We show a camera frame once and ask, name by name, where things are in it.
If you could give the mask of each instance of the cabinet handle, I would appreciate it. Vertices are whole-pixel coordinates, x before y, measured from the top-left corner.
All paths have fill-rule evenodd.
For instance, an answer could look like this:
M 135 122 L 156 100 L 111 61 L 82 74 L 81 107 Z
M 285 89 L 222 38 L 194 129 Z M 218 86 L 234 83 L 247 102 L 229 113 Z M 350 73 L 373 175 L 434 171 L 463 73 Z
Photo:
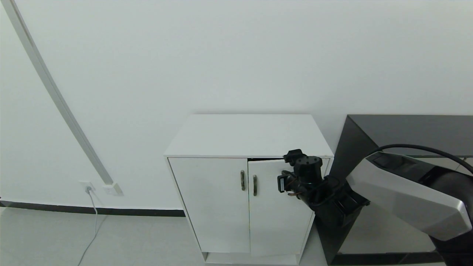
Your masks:
M 253 196 L 256 196 L 258 193 L 258 177 L 253 175 Z
M 245 171 L 240 171 L 241 190 L 245 191 Z

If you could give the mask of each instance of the white cable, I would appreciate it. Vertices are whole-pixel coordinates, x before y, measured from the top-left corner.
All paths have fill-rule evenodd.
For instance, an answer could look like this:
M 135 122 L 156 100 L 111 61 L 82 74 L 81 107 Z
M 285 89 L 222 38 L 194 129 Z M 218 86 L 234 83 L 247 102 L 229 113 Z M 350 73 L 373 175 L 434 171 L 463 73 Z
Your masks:
M 92 206 L 94 207 L 94 211 L 95 211 L 95 227 L 94 227 L 94 238 L 92 239 L 92 241 L 89 243 L 89 245 L 87 246 L 86 250 L 84 250 L 84 253 L 82 253 L 82 257 L 80 257 L 80 261 L 79 261 L 79 264 L 77 264 L 77 266 L 80 265 L 80 263 L 82 262 L 82 260 L 84 259 L 84 256 L 87 252 L 87 249 L 90 247 L 90 245 L 92 245 L 92 242 L 94 242 L 95 240 L 95 237 L 97 237 L 97 233 L 98 233 L 98 230 L 97 230 L 97 216 L 98 216 L 98 212 L 97 212 L 97 208 L 95 208 L 95 204 L 94 204 L 94 199 L 92 198 L 92 195 L 90 194 L 90 191 L 92 190 L 91 187 L 87 187 L 86 189 L 86 192 L 87 194 L 89 195 L 90 197 L 90 200 L 92 201 Z

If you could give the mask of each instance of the wall outlet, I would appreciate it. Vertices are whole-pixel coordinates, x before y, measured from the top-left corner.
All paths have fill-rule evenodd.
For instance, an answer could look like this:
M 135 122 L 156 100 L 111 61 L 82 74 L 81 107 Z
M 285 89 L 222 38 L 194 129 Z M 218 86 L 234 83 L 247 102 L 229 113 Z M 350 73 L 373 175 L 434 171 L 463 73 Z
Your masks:
M 92 182 L 90 181 L 79 181 L 80 185 L 82 186 L 82 189 L 85 191 L 86 188 L 89 186 L 92 188 L 92 191 L 95 191 L 94 185 L 92 185 Z
M 105 193 L 114 196 L 122 196 L 123 191 L 120 189 L 117 183 L 113 183 L 111 185 L 104 185 L 103 186 Z

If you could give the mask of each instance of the cabinet base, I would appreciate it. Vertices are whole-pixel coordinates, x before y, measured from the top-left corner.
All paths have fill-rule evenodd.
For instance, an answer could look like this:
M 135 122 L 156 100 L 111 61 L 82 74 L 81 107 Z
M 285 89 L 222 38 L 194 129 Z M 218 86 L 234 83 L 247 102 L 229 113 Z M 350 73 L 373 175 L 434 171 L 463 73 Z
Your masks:
M 299 260 L 299 254 L 252 257 L 249 253 L 208 252 L 205 257 L 208 264 L 299 265 Z

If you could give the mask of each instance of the cabinet door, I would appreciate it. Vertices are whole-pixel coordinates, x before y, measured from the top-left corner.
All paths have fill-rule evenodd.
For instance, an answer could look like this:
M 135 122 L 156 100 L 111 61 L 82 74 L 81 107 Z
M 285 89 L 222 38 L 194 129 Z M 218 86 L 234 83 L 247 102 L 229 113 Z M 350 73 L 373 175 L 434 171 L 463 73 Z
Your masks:
M 169 158 L 169 163 L 202 252 L 250 252 L 247 159 Z
M 328 159 L 323 159 L 322 173 L 327 164 Z M 277 177 L 282 170 L 293 168 L 284 160 L 248 162 L 250 246 L 255 257 L 299 254 L 311 226 L 313 211 L 295 196 L 278 191 Z

